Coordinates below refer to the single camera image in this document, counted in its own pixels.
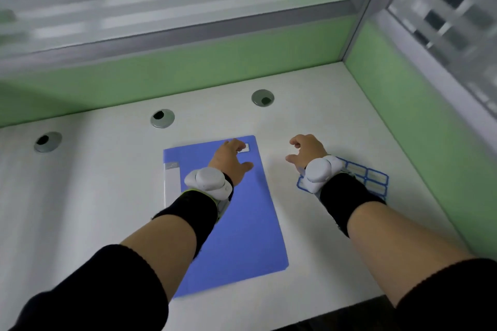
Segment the person's left hand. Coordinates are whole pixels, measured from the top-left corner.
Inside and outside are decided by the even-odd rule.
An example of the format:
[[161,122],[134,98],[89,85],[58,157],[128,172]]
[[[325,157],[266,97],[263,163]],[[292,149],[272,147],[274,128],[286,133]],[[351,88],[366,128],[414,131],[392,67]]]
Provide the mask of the person's left hand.
[[241,180],[234,180],[234,166],[235,163],[240,163],[237,157],[237,152],[243,149],[244,146],[245,143],[238,139],[225,141],[216,150],[208,165],[209,167],[218,169],[226,174],[233,183],[233,187],[241,183]]

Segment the person's right hand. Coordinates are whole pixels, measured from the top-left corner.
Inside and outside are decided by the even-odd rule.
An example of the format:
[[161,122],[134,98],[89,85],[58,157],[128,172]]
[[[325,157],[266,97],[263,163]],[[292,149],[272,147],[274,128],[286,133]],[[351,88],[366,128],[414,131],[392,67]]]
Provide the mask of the person's right hand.
[[306,169],[307,165],[317,158],[324,158],[328,154],[323,144],[312,134],[298,134],[289,140],[289,143],[298,149],[301,155],[301,165],[294,165],[297,170]]

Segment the person's left forearm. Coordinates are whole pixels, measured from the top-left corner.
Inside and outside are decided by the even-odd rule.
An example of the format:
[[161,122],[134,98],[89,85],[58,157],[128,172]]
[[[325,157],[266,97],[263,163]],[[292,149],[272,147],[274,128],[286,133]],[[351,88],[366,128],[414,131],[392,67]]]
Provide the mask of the person's left forearm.
[[196,252],[196,234],[189,223],[176,215],[159,216],[120,244],[146,260],[171,302]]

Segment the person's right forearm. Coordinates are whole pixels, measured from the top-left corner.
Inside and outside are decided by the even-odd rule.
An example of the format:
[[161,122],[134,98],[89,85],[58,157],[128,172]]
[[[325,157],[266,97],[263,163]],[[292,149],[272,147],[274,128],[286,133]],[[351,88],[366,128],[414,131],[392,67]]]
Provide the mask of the person's right forearm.
[[396,308],[426,278],[475,256],[379,202],[352,213],[349,238],[377,284]]

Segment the white wrist tracker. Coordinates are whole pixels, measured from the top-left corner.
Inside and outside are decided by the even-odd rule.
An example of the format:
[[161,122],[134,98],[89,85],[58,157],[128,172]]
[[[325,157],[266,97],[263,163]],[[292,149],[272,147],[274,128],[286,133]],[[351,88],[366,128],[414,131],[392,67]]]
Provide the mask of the white wrist tracker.
[[313,159],[304,170],[301,185],[308,192],[317,194],[332,177],[344,169],[344,161],[335,156]]
[[189,189],[206,193],[217,201],[229,201],[233,192],[232,184],[225,174],[213,167],[191,171],[184,179]]

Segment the blue document folder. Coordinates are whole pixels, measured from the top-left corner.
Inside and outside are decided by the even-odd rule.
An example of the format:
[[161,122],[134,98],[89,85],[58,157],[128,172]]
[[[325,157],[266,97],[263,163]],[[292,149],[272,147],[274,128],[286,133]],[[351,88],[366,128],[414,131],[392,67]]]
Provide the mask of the blue document folder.
[[281,272],[287,251],[254,135],[238,137],[247,148],[240,162],[254,167],[234,189],[231,205],[198,257],[190,265],[175,298]]

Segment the black wristband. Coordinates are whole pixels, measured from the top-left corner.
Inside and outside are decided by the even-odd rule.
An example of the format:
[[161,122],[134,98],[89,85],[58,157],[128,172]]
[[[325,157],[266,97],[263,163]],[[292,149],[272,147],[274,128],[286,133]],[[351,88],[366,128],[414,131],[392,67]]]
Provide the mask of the black wristband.
[[355,176],[344,171],[329,179],[316,195],[347,237],[347,224],[358,207],[368,202],[387,204],[379,196],[372,194]]
[[[226,174],[225,177],[233,186]],[[202,191],[186,188],[169,207],[154,215],[153,219],[174,215],[187,222],[196,236],[196,258],[214,226],[229,207],[232,197],[233,192],[229,201],[217,201]]]

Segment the blue-bordered label sticker sheet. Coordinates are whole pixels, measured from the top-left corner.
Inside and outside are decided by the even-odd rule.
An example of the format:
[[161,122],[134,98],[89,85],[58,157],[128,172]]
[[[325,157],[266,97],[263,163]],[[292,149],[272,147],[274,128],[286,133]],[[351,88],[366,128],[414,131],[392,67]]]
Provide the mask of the blue-bordered label sticker sheet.
[[341,157],[334,158],[335,161],[340,160],[342,162],[342,171],[354,176],[370,193],[386,202],[389,186],[389,176],[387,174]]

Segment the green partition panel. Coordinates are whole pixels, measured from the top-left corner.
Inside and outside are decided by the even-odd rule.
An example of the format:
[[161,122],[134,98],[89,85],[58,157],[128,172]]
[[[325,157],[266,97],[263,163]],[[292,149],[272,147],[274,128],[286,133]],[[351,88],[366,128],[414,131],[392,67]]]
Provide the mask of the green partition panel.
[[0,128],[335,63],[355,19],[0,78]]
[[497,158],[375,23],[345,66],[467,245],[497,260]]

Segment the black sleeve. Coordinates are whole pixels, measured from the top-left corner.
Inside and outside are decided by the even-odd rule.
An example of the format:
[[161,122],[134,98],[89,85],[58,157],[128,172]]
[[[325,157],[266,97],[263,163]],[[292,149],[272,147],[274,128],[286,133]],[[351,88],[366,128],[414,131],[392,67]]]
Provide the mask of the black sleeve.
[[497,331],[497,261],[469,259],[440,270],[394,314],[402,331]]
[[108,245],[29,299],[9,331],[162,331],[168,316],[152,267],[130,248]]

